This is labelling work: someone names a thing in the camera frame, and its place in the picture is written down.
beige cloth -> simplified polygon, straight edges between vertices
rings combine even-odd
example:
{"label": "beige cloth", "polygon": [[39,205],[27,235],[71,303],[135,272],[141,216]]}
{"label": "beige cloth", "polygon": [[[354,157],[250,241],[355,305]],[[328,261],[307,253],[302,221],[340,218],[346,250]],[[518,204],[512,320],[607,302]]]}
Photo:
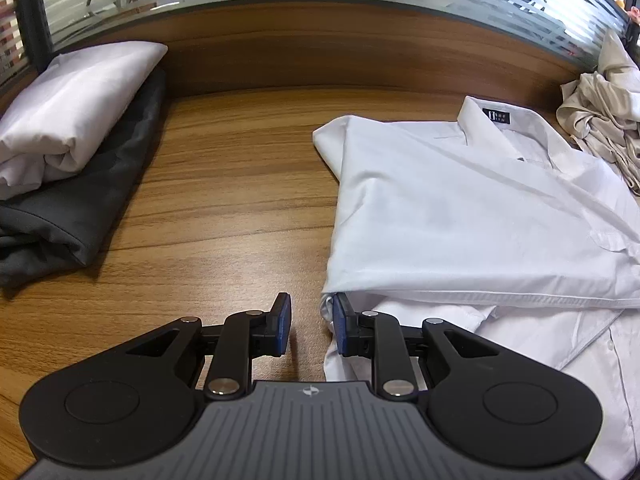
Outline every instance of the beige cloth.
{"label": "beige cloth", "polygon": [[608,30],[598,71],[561,86],[556,116],[581,150],[606,160],[640,195],[640,70]]}

dark gray folded cloth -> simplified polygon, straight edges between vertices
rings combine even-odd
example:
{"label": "dark gray folded cloth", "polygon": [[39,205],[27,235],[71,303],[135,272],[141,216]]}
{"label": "dark gray folded cloth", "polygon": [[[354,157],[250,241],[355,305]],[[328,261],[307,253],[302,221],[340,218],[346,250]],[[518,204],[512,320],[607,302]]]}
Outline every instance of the dark gray folded cloth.
{"label": "dark gray folded cloth", "polygon": [[91,264],[159,133],[165,86],[156,68],[78,175],[0,202],[0,286]]}

white shirt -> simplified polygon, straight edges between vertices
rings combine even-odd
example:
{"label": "white shirt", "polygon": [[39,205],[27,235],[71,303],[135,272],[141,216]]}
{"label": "white shirt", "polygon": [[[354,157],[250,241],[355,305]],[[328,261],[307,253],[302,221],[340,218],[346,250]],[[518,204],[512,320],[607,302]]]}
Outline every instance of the white shirt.
{"label": "white shirt", "polygon": [[[442,317],[578,376],[605,410],[590,465],[628,472],[640,210],[609,167],[531,110],[473,98],[456,123],[338,118],[314,143],[340,180],[324,291],[405,325]],[[327,379],[364,378],[352,361],[330,348]]]}

clothing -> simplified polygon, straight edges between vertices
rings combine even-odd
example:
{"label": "clothing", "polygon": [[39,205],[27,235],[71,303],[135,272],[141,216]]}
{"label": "clothing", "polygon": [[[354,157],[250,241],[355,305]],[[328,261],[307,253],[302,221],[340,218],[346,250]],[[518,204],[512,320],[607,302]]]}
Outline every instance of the clothing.
{"label": "clothing", "polygon": [[[602,361],[607,331],[632,352],[624,334],[640,326],[640,210],[606,163],[571,149],[539,115],[468,97],[456,123],[339,118],[314,143],[340,180],[325,293],[404,325],[441,317],[569,373]],[[333,348],[328,380],[369,373]],[[597,444],[591,465],[611,479],[638,452],[633,431],[619,430],[632,427],[630,410],[640,425],[640,413],[608,402],[633,381],[626,360],[600,367],[607,388],[580,368],[607,401],[598,442],[618,442],[618,452]],[[626,391],[640,398],[637,384]]]}
{"label": "clothing", "polygon": [[0,200],[81,171],[166,51],[126,41],[57,56],[0,119]]}
{"label": "clothing", "polygon": [[640,194],[640,70],[618,35],[607,31],[597,72],[561,89],[560,125],[581,150],[606,160]]}
{"label": "clothing", "polygon": [[165,75],[155,69],[77,176],[0,202],[0,285],[88,266],[158,135]]}

silver screw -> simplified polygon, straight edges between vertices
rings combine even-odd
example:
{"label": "silver screw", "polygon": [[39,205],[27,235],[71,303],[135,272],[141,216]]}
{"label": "silver screw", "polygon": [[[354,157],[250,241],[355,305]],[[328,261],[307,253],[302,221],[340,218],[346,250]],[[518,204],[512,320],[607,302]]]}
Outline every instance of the silver screw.
{"label": "silver screw", "polygon": [[238,381],[228,377],[220,377],[210,381],[207,388],[212,394],[231,395],[240,389],[240,384],[238,384]]}
{"label": "silver screw", "polygon": [[415,390],[414,386],[409,381],[405,381],[403,379],[393,379],[391,381],[387,381],[382,385],[382,389],[385,390],[389,395],[393,395],[394,397],[409,395],[412,394]]}

